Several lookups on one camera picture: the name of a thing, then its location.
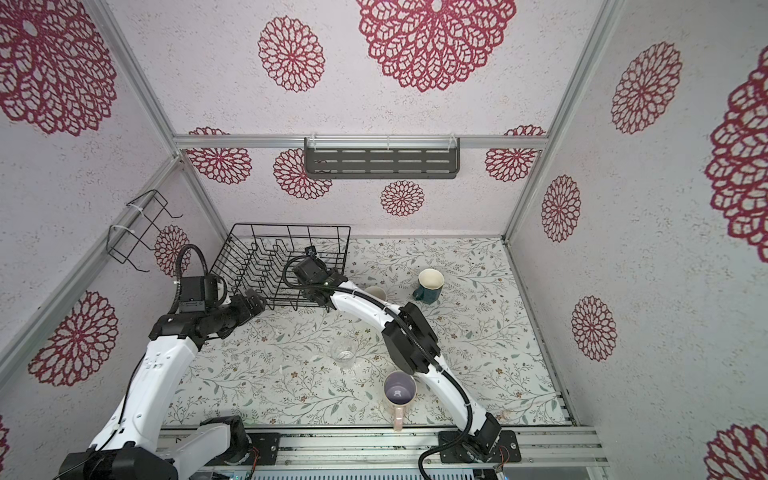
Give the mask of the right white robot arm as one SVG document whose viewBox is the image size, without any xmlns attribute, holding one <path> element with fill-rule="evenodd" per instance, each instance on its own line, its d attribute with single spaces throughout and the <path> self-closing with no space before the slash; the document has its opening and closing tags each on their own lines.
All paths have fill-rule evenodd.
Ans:
<svg viewBox="0 0 768 480">
<path fill-rule="evenodd" d="M 351 314 L 379 328 L 392 362 L 427 386 L 449 411 L 458 434 L 420 454 L 417 465 L 424 479 L 429 477 L 426 459 L 438 453 L 459 449 L 475 462 L 492 458 L 502 427 L 455 377 L 419 307 L 412 302 L 392 304 L 365 292 L 327 266 L 312 249 L 290 258 L 282 269 L 281 280 L 287 288 L 301 291 L 321 307 Z"/>
</svg>

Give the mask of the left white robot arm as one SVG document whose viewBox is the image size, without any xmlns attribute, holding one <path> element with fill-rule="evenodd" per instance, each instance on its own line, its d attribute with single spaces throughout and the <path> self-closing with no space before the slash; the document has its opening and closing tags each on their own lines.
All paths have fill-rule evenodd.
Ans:
<svg viewBox="0 0 768 480">
<path fill-rule="evenodd" d="M 204 256 L 194 244 L 178 251 L 172 306 L 153 325 L 113 416 L 86 450 L 66 456 L 58 478 L 189 479 L 212 460 L 239 464 L 250 455 L 251 440 L 238 415 L 205 420 L 175 447 L 157 449 L 175 391 L 202 347 L 227 338 L 266 309 L 256 291 L 230 294 L 225 280 L 209 269 L 184 276 L 189 252 Z"/>
</svg>

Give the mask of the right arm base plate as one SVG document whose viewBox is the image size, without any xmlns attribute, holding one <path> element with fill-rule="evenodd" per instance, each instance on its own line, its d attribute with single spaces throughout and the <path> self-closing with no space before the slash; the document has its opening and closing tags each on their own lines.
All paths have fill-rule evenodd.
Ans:
<svg viewBox="0 0 768 480">
<path fill-rule="evenodd" d="M 440 460 L 444 464 L 459 463 L 519 463 L 522 460 L 517 436 L 512 430 L 502 430 L 499 437 L 488 446 L 469 436 L 461 443 L 442 450 Z"/>
</svg>

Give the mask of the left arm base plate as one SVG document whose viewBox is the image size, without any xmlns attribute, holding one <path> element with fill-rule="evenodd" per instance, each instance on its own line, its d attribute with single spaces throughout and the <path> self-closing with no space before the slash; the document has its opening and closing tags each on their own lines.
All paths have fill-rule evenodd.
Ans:
<svg viewBox="0 0 768 480">
<path fill-rule="evenodd" d="M 252 432 L 248 437 L 249 448 L 243 465 L 274 466 L 277 463 L 282 436 L 277 432 Z"/>
</svg>

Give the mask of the clear glass cup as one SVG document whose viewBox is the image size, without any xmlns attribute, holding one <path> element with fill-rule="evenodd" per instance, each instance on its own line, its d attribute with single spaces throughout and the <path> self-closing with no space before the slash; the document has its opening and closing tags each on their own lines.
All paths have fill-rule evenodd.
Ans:
<svg viewBox="0 0 768 480">
<path fill-rule="evenodd" d="M 340 369 L 354 367 L 358 353 L 358 345 L 354 342 L 338 342 L 332 347 L 332 359 Z"/>
</svg>

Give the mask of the light green mug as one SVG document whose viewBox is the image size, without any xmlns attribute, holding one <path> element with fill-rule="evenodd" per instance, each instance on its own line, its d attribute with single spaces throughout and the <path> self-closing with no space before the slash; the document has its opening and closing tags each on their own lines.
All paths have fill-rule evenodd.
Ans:
<svg viewBox="0 0 768 480">
<path fill-rule="evenodd" d="M 376 286 L 376 285 L 369 286 L 365 289 L 365 292 L 381 301 L 388 300 L 388 295 L 386 291 L 379 286 Z"/>
</svg>

